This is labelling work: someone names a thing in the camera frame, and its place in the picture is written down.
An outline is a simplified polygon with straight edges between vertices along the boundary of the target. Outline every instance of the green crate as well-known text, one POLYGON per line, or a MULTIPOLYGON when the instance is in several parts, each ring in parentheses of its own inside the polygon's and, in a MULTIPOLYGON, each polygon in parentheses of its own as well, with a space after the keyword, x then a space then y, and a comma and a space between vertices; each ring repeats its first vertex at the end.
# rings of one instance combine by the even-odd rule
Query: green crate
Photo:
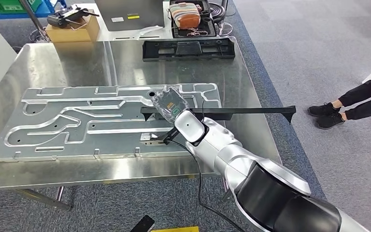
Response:
MULTIPOLYGON (((28 0, 29 5, 35 12, 42 0, 28 0)), ((26 13, 23 6, 20 4, 19 0, 0 0, 0 14, 21 14, 26 13)))

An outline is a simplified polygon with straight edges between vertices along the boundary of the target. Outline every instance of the metal plate with grooves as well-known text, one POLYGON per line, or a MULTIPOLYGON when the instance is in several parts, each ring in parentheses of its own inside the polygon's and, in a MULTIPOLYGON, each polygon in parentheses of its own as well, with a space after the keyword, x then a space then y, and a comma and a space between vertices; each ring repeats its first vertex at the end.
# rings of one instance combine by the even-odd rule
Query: metal plate with grooves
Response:
POLYGON ((188 156, 175 145, 146 145, 145 134, 161 135, 173 125, 144 120, 149 93, 177 87, 189 106, 220 108, 216 84, 27 89, 0 134, 0 161, 87 160, 188 156))

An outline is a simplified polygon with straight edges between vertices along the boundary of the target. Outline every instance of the wallet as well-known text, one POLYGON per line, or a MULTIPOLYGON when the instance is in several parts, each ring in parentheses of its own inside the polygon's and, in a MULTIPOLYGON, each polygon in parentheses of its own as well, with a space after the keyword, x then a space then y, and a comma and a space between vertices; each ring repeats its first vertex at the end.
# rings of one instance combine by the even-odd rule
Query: wallet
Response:
POLYGON ((200 24, 200 13, 195 4, 181 2, 170 5, 171 19, 179 29, 197 28, 200 24))

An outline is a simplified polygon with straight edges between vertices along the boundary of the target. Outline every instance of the black pants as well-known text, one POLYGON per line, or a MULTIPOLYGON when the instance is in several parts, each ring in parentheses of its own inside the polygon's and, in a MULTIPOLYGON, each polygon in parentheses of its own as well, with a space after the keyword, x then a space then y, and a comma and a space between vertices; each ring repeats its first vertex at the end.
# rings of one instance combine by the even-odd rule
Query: black pants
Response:
MULTIPOLYGON (((371 98, 371 80, 351 89, 339 98, 344 106, 350 106, 357 102, 364 101, 371 98)), ((371 100, 358 105, 356 108, 345 111, 348 119, 361 119, 371 116, 371 100)))

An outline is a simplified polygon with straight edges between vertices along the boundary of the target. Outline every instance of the yellow object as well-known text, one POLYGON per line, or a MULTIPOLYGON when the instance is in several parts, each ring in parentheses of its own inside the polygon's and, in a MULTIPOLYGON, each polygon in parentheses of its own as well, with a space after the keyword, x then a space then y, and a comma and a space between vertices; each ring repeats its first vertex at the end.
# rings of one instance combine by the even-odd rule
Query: yellow object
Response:
POLYGON ((136 16, 128 16, 127 17, 128 19, 135 19, 135 18, 140 18, 140 16, 136 15, 136 16))
MULTIPOLYGON (((47 25, 45 31, 47 35, 49 36, 50 40, 53 43, 59 43, 59 42, 89 42, 89 41, 96 41, 97 35, 99 33, 99 23, 97 22, 97 18, 95 16, 84 16, 83 18, 79 19, 77 21, 80 24, 85 24, 87 22, 87 25, 77 29, 73 30, 70 28, 70 26, 67 26, 66 28, 57 28, 53 27, 52 25, 47 25)), ((79 25, 74 23, 69 23, 69 25, 73 26, 74 28, 79 27, 79 25)))
POLYGON ((164 229, 152 232, 199 232, 198 226, 193 227, 183 227, 183 228, 174 228, 174 229, 164 229))

